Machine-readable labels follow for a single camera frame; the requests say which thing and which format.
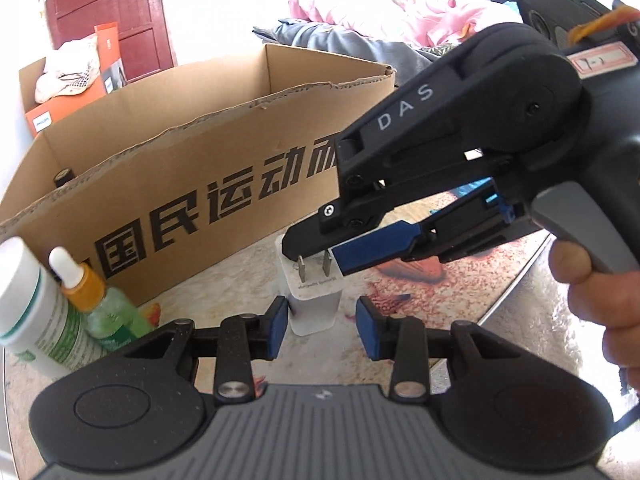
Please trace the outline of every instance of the red door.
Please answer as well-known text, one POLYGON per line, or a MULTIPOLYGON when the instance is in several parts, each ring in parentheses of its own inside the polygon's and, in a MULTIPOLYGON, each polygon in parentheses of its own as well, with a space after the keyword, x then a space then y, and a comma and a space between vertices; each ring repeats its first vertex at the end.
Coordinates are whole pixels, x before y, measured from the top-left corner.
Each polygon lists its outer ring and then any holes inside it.
POLYGON ((162 0, 47 0, 54 47, 79 40, 94 25, 118 22, 120 55, 129 82, 174 65, 162 0))

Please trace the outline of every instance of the white cap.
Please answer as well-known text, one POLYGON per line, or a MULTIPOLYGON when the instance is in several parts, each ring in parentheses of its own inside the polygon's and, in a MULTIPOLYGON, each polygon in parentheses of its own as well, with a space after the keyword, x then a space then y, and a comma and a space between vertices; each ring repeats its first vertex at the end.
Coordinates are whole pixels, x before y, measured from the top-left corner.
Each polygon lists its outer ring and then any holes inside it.
POLYGON ((0 244, 0 337, 27 310, 38 286, 41 265, 22 238, 0 244))
POLYGON ((75 288, 84 276, 84 269, 76 264, 64 247, 55 247, 51 250, 49 265, 60 277, 65 288, 75 288))

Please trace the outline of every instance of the cardboard box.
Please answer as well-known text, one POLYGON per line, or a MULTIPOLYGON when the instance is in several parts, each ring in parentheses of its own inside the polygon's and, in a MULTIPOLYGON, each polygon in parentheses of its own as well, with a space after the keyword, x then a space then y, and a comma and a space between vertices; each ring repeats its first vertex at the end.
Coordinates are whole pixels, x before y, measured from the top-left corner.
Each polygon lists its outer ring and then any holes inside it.
POLYGON ((36 81, 44 72, 46 58, 43 57, 18 71, 24 115, 34 137, 54 122, 126 85, 118 44, 118 24, 105 23, 97 25, 94 30, 98 38, 100 77, 81 94, 53 97, 39 105, 34 94, 36 81))
POLYGON ((34 140, 0 241, 65 246, 141 303, 335 198, 334 135, 393 88, 388 66, 276 44, 150 76, 34 140))

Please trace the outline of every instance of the charger plug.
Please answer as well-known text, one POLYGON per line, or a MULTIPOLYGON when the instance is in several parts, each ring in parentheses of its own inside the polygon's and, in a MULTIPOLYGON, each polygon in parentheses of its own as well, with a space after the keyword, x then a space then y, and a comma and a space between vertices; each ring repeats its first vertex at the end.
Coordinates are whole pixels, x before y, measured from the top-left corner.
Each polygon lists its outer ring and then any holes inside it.
POLYGON ((289 300, 289 322, 295 335, 309 335, 334 325, 344 277, 331 249, 292 262, 276 238, 280 293, 289 300))

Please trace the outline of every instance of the hand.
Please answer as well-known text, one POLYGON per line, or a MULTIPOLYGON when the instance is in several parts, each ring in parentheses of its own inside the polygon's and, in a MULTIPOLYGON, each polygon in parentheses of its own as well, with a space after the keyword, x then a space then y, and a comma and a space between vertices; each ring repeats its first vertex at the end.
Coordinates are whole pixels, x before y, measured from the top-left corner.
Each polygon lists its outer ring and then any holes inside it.
POLYGON ((570 284, 569 310, 606 327, 605 359, 626 368, 628 384, 640 390, 640 272, 595 272, 587 251, 562 240, 551 248, 549 267, 558 282, 570 284))

